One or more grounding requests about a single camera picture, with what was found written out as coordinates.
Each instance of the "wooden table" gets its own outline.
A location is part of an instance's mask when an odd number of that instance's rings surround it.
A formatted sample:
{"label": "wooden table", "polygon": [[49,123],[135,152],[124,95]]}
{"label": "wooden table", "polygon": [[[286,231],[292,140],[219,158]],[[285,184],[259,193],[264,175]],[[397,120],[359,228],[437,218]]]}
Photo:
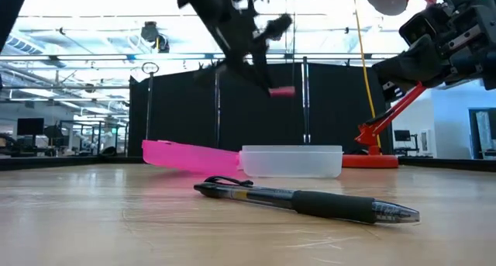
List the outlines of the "wooden table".
{"label": "wooden table", "polygon": [[207,199],[192,189],[204,178],[140,164],[0,172],[0,265],[496,263],[496,174],[401,168],[254,180],[421,212],[421,223],[381,226]]}

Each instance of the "black curtain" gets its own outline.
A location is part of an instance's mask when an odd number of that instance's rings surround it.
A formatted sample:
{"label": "black curtain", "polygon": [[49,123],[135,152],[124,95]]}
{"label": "black curtain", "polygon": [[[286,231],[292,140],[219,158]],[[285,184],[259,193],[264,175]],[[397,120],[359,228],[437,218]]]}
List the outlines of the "black curtain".
{"label": "black curtain", "polygon": [[[149,81],[130,87],[129,156],[143,156]],[[156,76],[150,125],[150,140],[215,147],[214,87],[195,85],[193,72]]]}
{"label": "black curtain", "polygon": [[196,85],[193,72],[155,77],[152,106],[151,140],[215,146],[214,87]]}
{"label": "black curtain", "polygon": [[221,149],[303,144],[301,64],[271,64],[269,70],[276,87],[294,85],[296,96],[269,98],[229,73],[220,75]]}
{"label": "black curtain", "polygon": [[133,77],[129,80],[129,157],[143,156],[141,143],[146,137],[148,84],[148,79],[143,80],[140,83]]}
{"label": "black curtain", "polygon": [[[367,69],[376,115],[386,111],[377,76]],[[314,145],[343,145],[347,153],[364,149],[355,142],[358,126],[372,118],[363,68],[329,64],[308,64],[310,98],[309,122]],[[392,148],[391,128],[381,134],[383,153]]]}
{"label": "black curtain", "polygon": [[16,23],[25,0],[0,0],[0,52]]}

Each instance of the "camera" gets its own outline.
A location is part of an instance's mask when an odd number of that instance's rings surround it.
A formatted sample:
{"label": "camera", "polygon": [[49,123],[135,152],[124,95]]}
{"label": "camera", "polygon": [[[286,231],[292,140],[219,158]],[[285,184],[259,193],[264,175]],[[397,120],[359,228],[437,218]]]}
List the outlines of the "camera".
{"label": "camera", "polygon": [[169,53],[171,50],[169,40],[157,29],[157,22],[145,22],[145,26],[141,28],[141,37],[152,43],[152,49],[157,49],[158,53]]}

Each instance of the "clear plastic container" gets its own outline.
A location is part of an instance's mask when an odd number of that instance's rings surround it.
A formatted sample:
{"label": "clear plastic container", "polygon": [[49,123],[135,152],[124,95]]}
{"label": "clear plastic container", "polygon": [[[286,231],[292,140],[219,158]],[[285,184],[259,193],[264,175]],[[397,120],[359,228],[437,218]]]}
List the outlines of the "clear plastic container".
{"label": "clear plastic container", "polygon": [[341,146],[243,146],[240,165],[250,177],[336,178]]}

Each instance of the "pen tip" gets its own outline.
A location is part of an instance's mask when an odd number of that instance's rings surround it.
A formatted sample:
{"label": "pen tip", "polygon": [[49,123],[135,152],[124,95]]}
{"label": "pen tip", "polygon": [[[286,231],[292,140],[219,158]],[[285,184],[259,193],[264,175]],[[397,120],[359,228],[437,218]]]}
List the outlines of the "pen tip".
{"label": "pen tip", "polygon": [[400,223],[419,223],[420,212],[414,209],[403,208],[400,211],[398,220]]}

